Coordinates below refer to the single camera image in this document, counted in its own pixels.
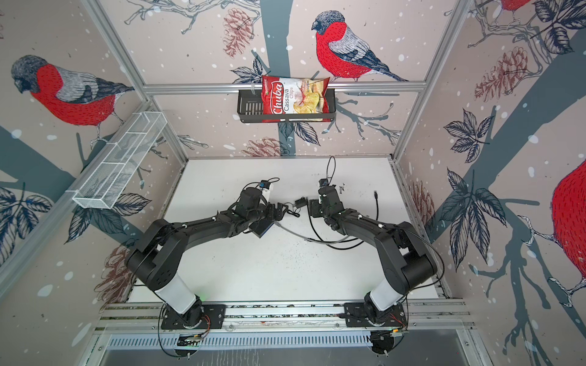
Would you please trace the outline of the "black power adapter with cord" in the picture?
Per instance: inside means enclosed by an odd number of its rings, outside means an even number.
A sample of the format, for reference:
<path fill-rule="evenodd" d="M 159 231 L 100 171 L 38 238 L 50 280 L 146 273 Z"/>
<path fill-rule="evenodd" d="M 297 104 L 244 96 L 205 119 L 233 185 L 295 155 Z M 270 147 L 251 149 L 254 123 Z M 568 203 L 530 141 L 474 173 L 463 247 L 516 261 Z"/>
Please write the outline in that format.
<path fill-rule="evenodd" d="M 306 207 L 307 205 L 307 198 L 299 198 L 293 202 L 287 202 L 285 203 L 285 213 L 293 217 L 300 217 L 302 208 Z"/>

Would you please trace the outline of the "black network switch box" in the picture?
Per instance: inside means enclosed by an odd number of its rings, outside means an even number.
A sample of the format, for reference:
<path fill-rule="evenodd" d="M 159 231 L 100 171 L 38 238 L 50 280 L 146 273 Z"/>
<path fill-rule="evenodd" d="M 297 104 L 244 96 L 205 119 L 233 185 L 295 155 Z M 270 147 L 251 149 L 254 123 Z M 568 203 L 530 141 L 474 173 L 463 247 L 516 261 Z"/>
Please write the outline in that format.
<path fill-rule="evenodd" d="M 256 221 L 249 226 L 251 233 L 253 233 L 259 239 L 262 238 L 268 230 L 273 226 L 274 220 L 270 218 L 263 218 L 260 221 Z"/>

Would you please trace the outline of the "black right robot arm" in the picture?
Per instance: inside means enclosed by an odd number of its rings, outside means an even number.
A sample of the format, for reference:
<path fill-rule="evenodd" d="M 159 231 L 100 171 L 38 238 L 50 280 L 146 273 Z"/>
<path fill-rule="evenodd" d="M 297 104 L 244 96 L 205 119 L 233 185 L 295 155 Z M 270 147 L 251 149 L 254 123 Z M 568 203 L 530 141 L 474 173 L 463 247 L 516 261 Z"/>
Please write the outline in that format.
<path fill-rule="evenodd" d="M 376 248 L 385 278 L 365 296 L 364 310 L 370 322 L 382 323 L 409 292 L 437 273 L 428 246 L 411 224 L 386 224 L 345 208 L 326 178 L 319 181 L 318 199 L 310 201 L 309 209 L 311 217 L 323 218 L 331 230 Z"/>

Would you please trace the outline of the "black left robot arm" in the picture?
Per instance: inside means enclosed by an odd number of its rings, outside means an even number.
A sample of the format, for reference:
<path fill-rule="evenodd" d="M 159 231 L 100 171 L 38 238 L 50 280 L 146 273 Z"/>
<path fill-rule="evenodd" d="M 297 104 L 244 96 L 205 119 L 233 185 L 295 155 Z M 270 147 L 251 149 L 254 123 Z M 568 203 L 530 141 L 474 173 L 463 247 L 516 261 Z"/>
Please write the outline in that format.
<path fill-rule="evenodd" d="M 125 262 L 127 269 L 184 323 L 194 326 L 202 318 L 201 299 L 178 274 L 184 253 L 247 231 L 262 237 L 289 210 L 288 204 L 269 202 L 267 192 L 264 188 L 246 188 L 226 210 L 197 221 L 170 223 L 158 219 L 134 245 Z"/>

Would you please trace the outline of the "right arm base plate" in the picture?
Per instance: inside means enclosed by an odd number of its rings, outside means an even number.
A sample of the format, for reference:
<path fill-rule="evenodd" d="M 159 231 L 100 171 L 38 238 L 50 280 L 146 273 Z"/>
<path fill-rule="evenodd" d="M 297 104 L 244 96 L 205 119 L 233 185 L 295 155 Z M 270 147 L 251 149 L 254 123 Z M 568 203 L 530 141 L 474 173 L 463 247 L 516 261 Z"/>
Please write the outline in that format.
<path fill-rule="evenodd" d="M 391 306 L 387 310 L 378 310 L 370 303 L 345 303 L 338 317 L 345 320 L 349 328 L 370 326 L 405 328 L 408 323 L 407 314 L 401 304 Z"/>

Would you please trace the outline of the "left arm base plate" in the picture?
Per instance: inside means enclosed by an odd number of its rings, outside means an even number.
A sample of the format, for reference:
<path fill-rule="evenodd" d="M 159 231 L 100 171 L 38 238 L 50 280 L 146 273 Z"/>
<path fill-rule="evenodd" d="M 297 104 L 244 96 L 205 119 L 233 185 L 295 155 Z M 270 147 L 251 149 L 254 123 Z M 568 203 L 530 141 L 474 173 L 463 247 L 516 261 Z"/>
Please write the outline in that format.
<path fill-rule="evenodd" d="M 203 305 L 196 305 L 186 314 L 178 314 L 167 304 L 161 317 L 160 328 L 163 330 L 221 329 L 226 310 L 225 304 L 203 303 Z"/>

